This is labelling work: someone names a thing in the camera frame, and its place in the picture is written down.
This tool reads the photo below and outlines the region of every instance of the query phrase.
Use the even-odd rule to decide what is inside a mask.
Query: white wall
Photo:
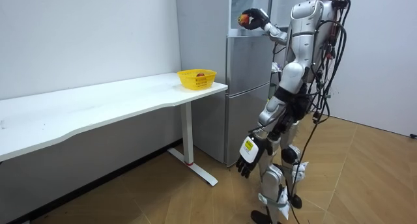
[[[180,70],[175,0],[0,0],[0,99]]]
[[[176,0],[0,0],[0,100],[180,70]],[[0,223],[181,138],[166,108],[0,165]]]
[[[347,47],[329,100],[332,116],[403,135],[417,132],[414,1],[352,0]],[[280,10],[277,16],[289,17]]]

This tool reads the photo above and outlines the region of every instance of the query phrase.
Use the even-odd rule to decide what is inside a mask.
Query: wooden floor
[[[312,123],[300,124],[304,146]],[[195,161],[218,179],[213,188],[165,153],[35,220],[49,223],[246,224],[264,210],[257,170],[249,179],[198,149]],[[339,119],[319,126],[295,210],[301,224],[417,223],[417,140]],[[292,214],[289,221],[296,223]]]

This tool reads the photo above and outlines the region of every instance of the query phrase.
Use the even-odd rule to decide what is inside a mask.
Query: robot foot
[[[300,209],[302,208],[302,200],[301,198],[297,195],[294,194],[293,198],[288,198],[288,201],[291,203],[291,205],[296,208],[296,209]]]
[[[263,214],[260,211],[254,210],[250,213],[250,217],[256,224],[271,224],[271,219],[268,214]]]

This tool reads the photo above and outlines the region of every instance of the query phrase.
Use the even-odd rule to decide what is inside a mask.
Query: yellow label
[[[245,146],[248,150],[252,150],[253,145],[249,140],[246,141]]]

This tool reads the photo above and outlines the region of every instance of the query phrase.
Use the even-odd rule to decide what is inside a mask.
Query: white desk
[[[192,91],[170,73],[1,100],[0,161],[119,120],[181,105],[185,156],[173,148],[169,152],[214,186],[217,180],[193,163],[191,101],[226,89],[227,85],[213,83],[209,89]]]

